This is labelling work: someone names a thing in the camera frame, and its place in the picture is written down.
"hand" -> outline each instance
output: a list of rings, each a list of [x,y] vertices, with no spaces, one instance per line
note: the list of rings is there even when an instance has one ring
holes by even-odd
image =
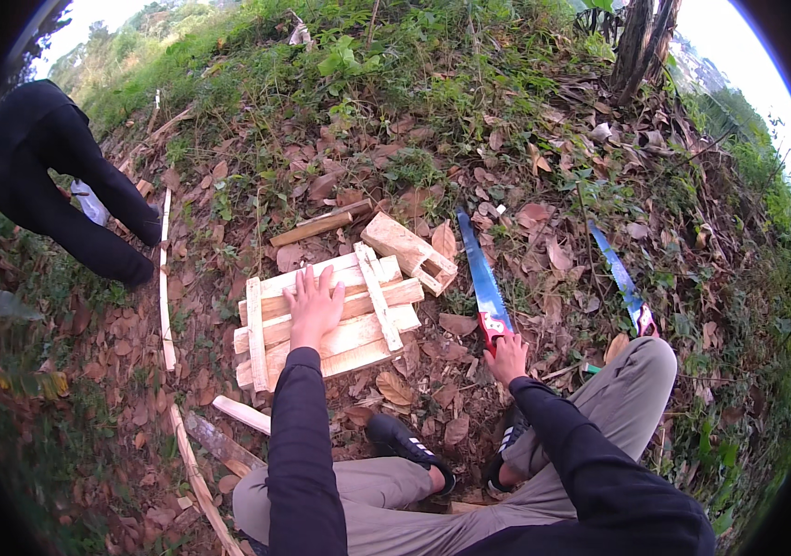
[[[297,295],[284,290],[284,298],[290,305],[290,349],[309,347],[319,351],[322,337],[339,324],[343,316],[345,284],[338,282],[333,297],[330,296],[330,275],[333,267],[328,266],[315,285],[312,265],[297,272]]]
[[[517,376],[525,376],[525,358],[528,356],[528,344],[523,343],[522,336],[501,336],[494,340],[495,351],[498,356],[491,355],[489,350],[484,350],[485,363],[488,363],[494,378],[506,388]]]

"sky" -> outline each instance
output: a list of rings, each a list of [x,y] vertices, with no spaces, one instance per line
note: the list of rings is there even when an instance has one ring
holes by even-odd
[[[140,0],[73,0],[71,23],[52,38],[43,59],[35,61],[37,79],[63,54],[86,42],[89,25],[104,20],[112,31],[142,9]],[[766,119],[772,113],[784,126],[778,129],[776,148],[791,149],[791,95],[754,31],[728,0],[685,0],[679,11],[677,30],[688,38],[702,57],[710,58],[729,77],[733,86]]]

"white stripes on sneaker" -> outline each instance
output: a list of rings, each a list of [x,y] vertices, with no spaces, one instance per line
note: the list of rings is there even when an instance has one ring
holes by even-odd
[[[409,438],[409,440],[410,440],[411,442],[413,442],[414,444],[416,444],[416,445],[417,445],[417,448],[419,448],[419,449],[423,450],[424,452],[426,452],[427,454],[431,455],[432,457],[435,457],[435,454],[433,454],[433,453],[432,453],[432,452],[430,452],[428,449],[426,449],[426,446],[424,446],[424,445],[420,444],[420,441],[419,441],[419,440],[415,439],[414,437],[411,437],[411,438]]]
[[[498,450],[498,454],[506,449],[506,443],[509,442],[509,437],[512,436],[512,434],[513,434],[512,427],[504,430],[504,439],[500,441],[500,449]]]

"hand saw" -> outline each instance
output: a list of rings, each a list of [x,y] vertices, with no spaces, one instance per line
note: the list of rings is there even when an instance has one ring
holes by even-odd
[[[462,208],[458,208],[456,219],[467,250],[469,272],[473,276],[475,302],[479,306],[479,326],[485,334],[485,347],[491,355],[496,355],[494,340],[501,336],[512,336],[513,325],[506,315],[506,307],[500,296],[497,280],[494,279],[494,272],[491,271],[485,254],[481,252],[479,241],[475,238],[469,215]]]
[[[636,289],[633,279],[630,278],[630,274],[624,268],[624,264],[621,263],[618,254],[615,253],[609,240],[605,239],[605,235],[599,228],[596,228],[592,220],[587,221],[587,226],[590,228],[590,233],[593,234],[596,244],[599,246],[599,250],[602,251],[602,254],[605,256],[605,260],[608,261],[609,266],[612,267],[612,277],[615,279],[615,283],[618,284],[618,289],[624,297],[624,305],[626,305],[627,312],[630,313],[630,319],[633,320],[636,333],[639,336],[651,335],[657,338],[658,328],[655,327],[652,311],[639,295],[639,291]]]

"khaki pants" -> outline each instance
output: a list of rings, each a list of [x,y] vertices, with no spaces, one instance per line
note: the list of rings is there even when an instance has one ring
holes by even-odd
[[[570,400],[607,439],[638,460],[658,426],[676,375],[677,358],[664,340],[638,338]],[[400,510],[432,494],[427,471],[411,461],[379,457],[335,462],[349,553],[447,556],[503,528],[577,517],[533,430],[504,450],[503,458],[531,479],[504,502],[459,515]],[[250,473],[235,487],[234,516],[237,527],[268,544],[266,476],[265,470]]]

